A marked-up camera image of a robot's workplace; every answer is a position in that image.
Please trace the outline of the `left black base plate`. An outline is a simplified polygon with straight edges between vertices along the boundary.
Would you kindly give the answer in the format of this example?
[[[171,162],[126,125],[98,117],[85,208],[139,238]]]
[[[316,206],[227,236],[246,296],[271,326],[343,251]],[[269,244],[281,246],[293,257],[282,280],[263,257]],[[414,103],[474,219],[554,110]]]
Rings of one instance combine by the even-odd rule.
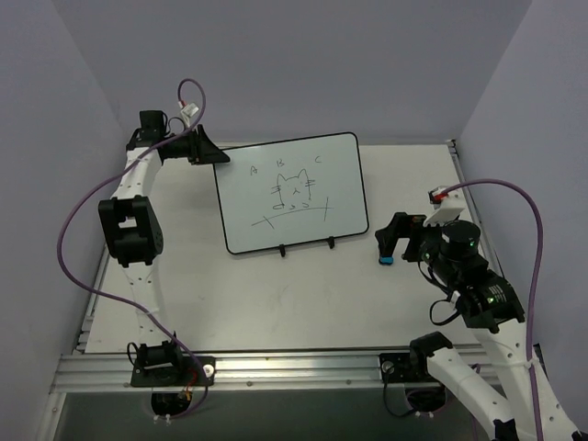
[[[170,363],[154,367],[135,367],[132,370],[130,385],[133,388],[165,388],[165,387],[204,387],[214,382],[217,359],[213,356],[198,358],[205,373],[201,374],[194,360],[184,356],[182,367]]]

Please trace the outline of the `aluminium back rail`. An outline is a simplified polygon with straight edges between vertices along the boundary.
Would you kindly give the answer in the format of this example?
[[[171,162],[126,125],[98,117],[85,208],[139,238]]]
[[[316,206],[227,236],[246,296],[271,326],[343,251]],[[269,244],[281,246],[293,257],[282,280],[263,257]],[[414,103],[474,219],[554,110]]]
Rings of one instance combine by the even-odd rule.
[[[271,142],[273,141],[216,141],[216,145],[221,149],[231,149],[251,145],[263,145]]]

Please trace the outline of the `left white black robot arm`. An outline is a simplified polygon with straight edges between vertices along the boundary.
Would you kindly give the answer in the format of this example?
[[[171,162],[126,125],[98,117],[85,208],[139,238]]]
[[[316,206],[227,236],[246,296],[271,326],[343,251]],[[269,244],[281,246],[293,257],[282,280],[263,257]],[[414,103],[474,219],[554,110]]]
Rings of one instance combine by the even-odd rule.
[[[117,189],[98,203],[98,215],[108,252],[123,270],[137,314],[133,366],[141,373],[151,370],[164,385],[175,385],[185,376],[186,363],[175,332],[166,324],[158,267],[164,234],[150,195],[167,160],[203,165],[226,164],[230,158],[198,122],[173,134],[162,111],[146,110],[140,113],[140,123],[126,146],[127,162]]]

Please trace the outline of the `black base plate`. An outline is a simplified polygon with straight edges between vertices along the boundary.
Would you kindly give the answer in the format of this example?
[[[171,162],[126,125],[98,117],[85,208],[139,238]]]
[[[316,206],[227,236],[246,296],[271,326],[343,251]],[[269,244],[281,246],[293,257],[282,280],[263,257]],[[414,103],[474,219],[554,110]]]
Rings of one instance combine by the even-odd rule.
[[[184,356],[182,367],[170,363],[154,367],[135,367],[132,370],[130,385],[133,388],[165,388],[165,387],[204,387],[214,382],[217,359],[213,356],[198,358],[205,373],[201,374],[194,360]]]
[[[379,354],[379,367],[382,380],[388,383],[418,383],[428,379],[406,351]]]

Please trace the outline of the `aluminium rail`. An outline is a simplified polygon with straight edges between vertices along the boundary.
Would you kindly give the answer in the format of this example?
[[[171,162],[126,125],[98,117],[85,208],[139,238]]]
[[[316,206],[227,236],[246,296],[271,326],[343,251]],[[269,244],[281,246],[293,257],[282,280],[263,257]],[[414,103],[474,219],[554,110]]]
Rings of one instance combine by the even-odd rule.
[[[102,289],[104,277],[107,272],[108,261],[109,261],[109,253],[107,251],[107,248],[104,248],[104,251],[101,255],[101,258],[100,258],[100,261],[98,264],[98,268],[96,271],[96,276],[95,276],[95,279],[93,282],[93,288]],[[76,345],[73,350],[73,352],[75,354],[84,354],[86,351],[87,344],[89,341],[89,335],[90,335],[93,320],[95,317],[95,310],[96,310],[97,302],[98,302],[97,294],[94,292],[91,292],[90,297],[87,302],[87,305],[86,305],[84,319],[82,321],[80,331],[79,331],[79,334],[77,337],[77,342],[76,342]]]
[[[465,181],[465,175],[463,173],[461,163],[459,160],[457,141],[455,139],[447,140],[447,148],[449,150],[449,154],[451,156],[452,162],[453,162],[454,167],[456,169],[458,181],[459,181],[459,183],[462,183]],[[461,189],[461,193],[463,194],[463,197],[466,201],[469,219],[471,221],[473,221],[474,223],[478,224],[479,223],[478,212],[476,210],[475,203],[472,199],[472,196],[469,192],[469,189],[467,187],[463,187]]]
[[[212,391],[349,390],[382,387],[373,351],[216,354]],[[138,392],[122,354],[63,356],[53,393]]]
[[[273,141],[216,141],[216,145],[221,149],[231,149],[251,145],[263,145],[271,142]]]

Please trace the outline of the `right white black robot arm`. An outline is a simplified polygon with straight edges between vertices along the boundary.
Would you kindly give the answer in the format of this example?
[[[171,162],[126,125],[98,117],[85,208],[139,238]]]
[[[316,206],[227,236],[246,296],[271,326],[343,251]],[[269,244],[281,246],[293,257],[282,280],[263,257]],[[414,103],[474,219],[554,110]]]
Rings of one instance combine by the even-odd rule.
[[[440,332],[410,343],[408,368],[449,390],[491,440],[584,440],[563,410],[533,349],[526,348],[526,317],[513,287],[479,253],[481,231],[467,220],[428,226],[423,215],[394,214],[376,231],[379,262],[389,265],[400,239],[403,260],[425,265],[425,279],[444,293],[454,315],[481,344],[501,389],[463,360]]]

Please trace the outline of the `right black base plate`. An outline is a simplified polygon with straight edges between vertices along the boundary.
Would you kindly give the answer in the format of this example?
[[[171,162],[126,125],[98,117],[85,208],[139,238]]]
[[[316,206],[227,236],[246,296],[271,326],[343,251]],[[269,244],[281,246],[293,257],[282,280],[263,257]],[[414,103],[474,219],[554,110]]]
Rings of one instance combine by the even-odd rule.
[[[382,380],[388,383],[418,383],[428,379],[406,351],[379,354],[379,367]]]

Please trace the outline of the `white whiteboard black frame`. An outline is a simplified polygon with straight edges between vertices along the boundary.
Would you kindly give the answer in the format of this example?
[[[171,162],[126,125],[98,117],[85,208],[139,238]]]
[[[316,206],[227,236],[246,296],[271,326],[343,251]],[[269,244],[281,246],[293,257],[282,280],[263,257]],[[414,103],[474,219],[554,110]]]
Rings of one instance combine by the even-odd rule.
[[[214,167],[226,249],[247,254],[369,229],[358,139],[340,132],[226,149]]]

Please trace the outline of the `aluminium left side rail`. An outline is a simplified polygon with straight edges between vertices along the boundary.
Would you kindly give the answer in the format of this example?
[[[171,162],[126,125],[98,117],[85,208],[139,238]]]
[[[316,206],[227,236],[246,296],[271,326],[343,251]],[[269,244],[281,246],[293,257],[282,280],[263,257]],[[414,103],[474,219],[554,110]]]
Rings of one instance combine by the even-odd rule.
[[[104,277],[107,272],[108,261],[109,261],[109,253],[107,251],[107,248],[104,248],[104,251],[101,255],[101,258],[100,258],[100,261],[98,264],[98,268],[96,271],[96,276],[95,276],[95,279],[93,282],[93,288],[102,289]],[[80,331],[79,331],[79,334],[77,337],[77,342],[76,342],[76,345],[73,350],[73,352],[75,354],[84,354],[86,351],[87,344],[89,341],[89,335],[90,335],[93,320],[95,317],[95,310],[96,310],[97,302],[98,302],[97,294],[94,292],[91,292],[90,297],[87,302],[87,305],[86,305],[84,319],[82,321]]]

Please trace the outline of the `aluminium right side rail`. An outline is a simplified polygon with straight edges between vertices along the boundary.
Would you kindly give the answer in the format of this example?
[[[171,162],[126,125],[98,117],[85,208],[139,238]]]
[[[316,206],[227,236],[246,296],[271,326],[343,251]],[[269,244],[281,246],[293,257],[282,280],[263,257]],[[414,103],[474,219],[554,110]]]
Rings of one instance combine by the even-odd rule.
[[[459,160],[457,141],[455,139],[447,140],[447,148],[449,150],[449,154],[451,156],[452,162],[453,162],[454,167],[456,169],[458,181],[459,181],[459,183],[462,183],[465,181],[465,175],[463,173],[461,163]],[[463,194],[463,197],[466,201],[469,219],[471,221],[473,221],[474,223],[478,224],[479,223],[478,212],[476,210],[475,203],[472,199],[472,196],[469,192],[469,189],[467,187],[463,187],[461,189],[461,193]]]

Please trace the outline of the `aluminium front rail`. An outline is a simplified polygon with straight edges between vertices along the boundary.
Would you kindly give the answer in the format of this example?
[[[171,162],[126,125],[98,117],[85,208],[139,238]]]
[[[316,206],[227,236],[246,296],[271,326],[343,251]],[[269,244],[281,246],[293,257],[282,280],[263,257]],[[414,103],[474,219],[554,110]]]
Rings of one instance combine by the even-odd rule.
[[[382,387],[373,351],[216,354],[212,391],[349,390]],[[138,392],[122,354],[63,356],[53,393]]]

